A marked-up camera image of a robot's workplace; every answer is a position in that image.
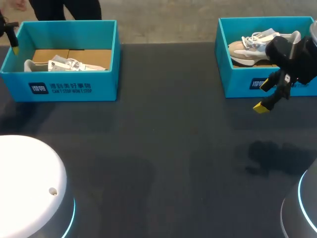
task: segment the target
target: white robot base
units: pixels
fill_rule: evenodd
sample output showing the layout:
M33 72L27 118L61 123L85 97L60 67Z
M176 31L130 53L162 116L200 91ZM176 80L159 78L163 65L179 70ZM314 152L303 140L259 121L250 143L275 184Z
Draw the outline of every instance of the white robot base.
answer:
M317 160L285 197L280 213L285 238L317 238Z
M66 170L47 144L0 136L0 237L73 238L76 204Z

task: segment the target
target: shoe sole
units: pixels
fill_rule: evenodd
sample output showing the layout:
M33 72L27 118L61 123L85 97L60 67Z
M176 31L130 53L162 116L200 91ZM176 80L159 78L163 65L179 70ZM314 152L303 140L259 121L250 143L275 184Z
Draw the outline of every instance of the shoe sole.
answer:
M257 62L260 60L266 60L266 59L238 59L235 57L230 56L232 60L236 61L237 63L247 65L247 66L254 66Z

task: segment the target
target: shoelace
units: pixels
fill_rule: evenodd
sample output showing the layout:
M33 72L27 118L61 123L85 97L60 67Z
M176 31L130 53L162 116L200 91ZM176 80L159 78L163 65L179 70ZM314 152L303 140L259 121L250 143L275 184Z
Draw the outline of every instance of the shoelace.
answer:
M253 46L265 45L265 42L258 41L262 35L256 36L260 32L255 32L251 37L242 37L242 43L245 48L249 49Z

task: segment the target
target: blue led light ring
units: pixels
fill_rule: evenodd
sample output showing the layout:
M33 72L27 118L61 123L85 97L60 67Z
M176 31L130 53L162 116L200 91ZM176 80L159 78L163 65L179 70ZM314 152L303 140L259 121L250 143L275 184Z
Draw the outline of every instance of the blue led light ring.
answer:
M302 183L302 180L303 180L303 177L304 177L305 173L302 175L302 177L301 177L301 179L299 180L299 183L298 183L298 200L299 200L299 205L301 206L302 212L303 212L306 220L308 221L309 225L311 225L313 230L317 233L317 228L313 225L312 221L309 219L306 211L304 210L304 206L303 206L302 199L301 199L301 183Z
M73 224L74 221L74 217L75 217L75 209L76 209L76 204L75 204L75 199L74 199L74 211L73 211L73 216L71 217L69 226L67 228L67 230L65 231L65 233L63 234L63 236L61 238L65 238L70 230L71 225Z

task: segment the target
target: white shoe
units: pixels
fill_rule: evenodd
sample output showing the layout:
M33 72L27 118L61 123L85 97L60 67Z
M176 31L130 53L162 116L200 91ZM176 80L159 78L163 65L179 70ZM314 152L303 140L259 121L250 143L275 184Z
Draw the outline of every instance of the white shoe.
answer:
M55 56L48 62L33 62L28 59L24 63L24 72L47 72L47 71L97 71L106 70L97 65L81 63L75 59L65 59Z
M255 32L251 37L242 37L242 41L236 41L228 46L231 58L243 65L253 66L260 60L268 60L265 48L275 36L282 36L293 44L301 40L301 33L294 31L292 34L280 34L272 28Z

